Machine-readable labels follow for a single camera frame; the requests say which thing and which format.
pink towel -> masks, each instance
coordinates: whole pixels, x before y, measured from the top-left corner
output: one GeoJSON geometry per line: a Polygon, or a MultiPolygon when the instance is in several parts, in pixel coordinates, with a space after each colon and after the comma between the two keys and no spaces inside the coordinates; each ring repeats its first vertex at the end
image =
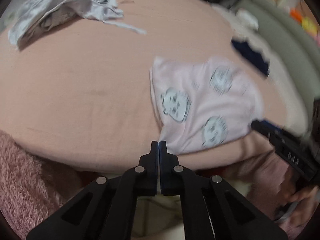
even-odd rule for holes
{"type": "Polygon", "coordinates": [[[162,126],[159,140],[170,153],[212,148],[245,136],[263,116],[253,81],[226,58],[202,64],[156,58],[150,70],[151,97],[162,126]]]}
{"type": "Polygon", "coordinates": [[[22,240],[80,186],[72,168],[39,160],[0,130],[0,211],[22,240]]]}

orange toy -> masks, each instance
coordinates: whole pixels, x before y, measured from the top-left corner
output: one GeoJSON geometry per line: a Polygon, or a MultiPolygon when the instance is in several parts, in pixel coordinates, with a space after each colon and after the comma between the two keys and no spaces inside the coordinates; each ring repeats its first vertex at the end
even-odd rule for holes
{"type": "Polygon", "coordinates": [[[302,15],[301,13],[296,10],[295,8],[292,8],[290,10],[290,16],[295,19],[298,23],[302,24],[302,15]]]}

screw head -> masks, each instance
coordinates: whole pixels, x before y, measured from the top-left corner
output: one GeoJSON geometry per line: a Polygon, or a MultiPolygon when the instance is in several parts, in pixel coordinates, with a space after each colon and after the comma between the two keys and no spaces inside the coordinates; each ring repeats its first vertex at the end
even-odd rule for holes
{"type": "Polygon", "coordinates": [[[222,181],[222,178],[219,175],[212,176],[212,181],[215,183],[220,183],[222,181]]]}
{"type": "Polygon", "coordinates": [[[180,165],[177,165],[177,166],[174,166],[174,167],[173,167],[173,170],[174,170],[175,172],[181,172],[181,171],[183,171],[183,167],[180,166],[180,165]]]}
{"type": "Polygon", "coordinates": [[[142,166],[137,166],[137,167],[134,168],[134,171],[137,172],[137,173],[144,172],[144,167],[142,167],[142,166]]]}
{"type": "Polygon", "coordinates": [[[97,178],[96,182],[98,184],[102,185],[102,184],[105,184],[107,182],[107,179],[105,177],[99,177],[99,178],[97,178]]]}

cartoon face print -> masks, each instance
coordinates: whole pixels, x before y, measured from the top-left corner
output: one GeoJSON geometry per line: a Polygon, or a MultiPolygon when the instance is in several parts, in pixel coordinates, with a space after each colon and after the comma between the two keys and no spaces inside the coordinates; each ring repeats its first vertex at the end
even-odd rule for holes
{"type": "Polygon", "coordinates": [[[227,93],[232,86],[232,73],[227,67],[217,67],[211,76],[209,86],[220,95],[227,93]]]}
{"type": "Polygon", "coordinates": [[[202,146],[211,148],[222,143],[228,135],[226,121],[220,116],[213,116],[208,119],[202,128],[202,146]]]}
{"type": "Polygon", "coordinates": [[[183,122],[187,119],[191,101],[187,93],[169,88],[161,94],[163,113],[170,115],[175,121],[183,122]]]}

gray cloth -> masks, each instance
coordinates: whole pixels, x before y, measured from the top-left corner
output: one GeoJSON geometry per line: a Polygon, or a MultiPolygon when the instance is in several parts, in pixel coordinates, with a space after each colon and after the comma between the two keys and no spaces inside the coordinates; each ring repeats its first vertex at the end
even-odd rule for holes
{"type": "Polygon", "coordinates": [[[111,21],[124,16],[117,7],[116,0],[28,0],[22,5],[8,38],[12,45],[21,47],[31,37],[38,37],[76,15],[146,34],[145,30],[111,21]]]}

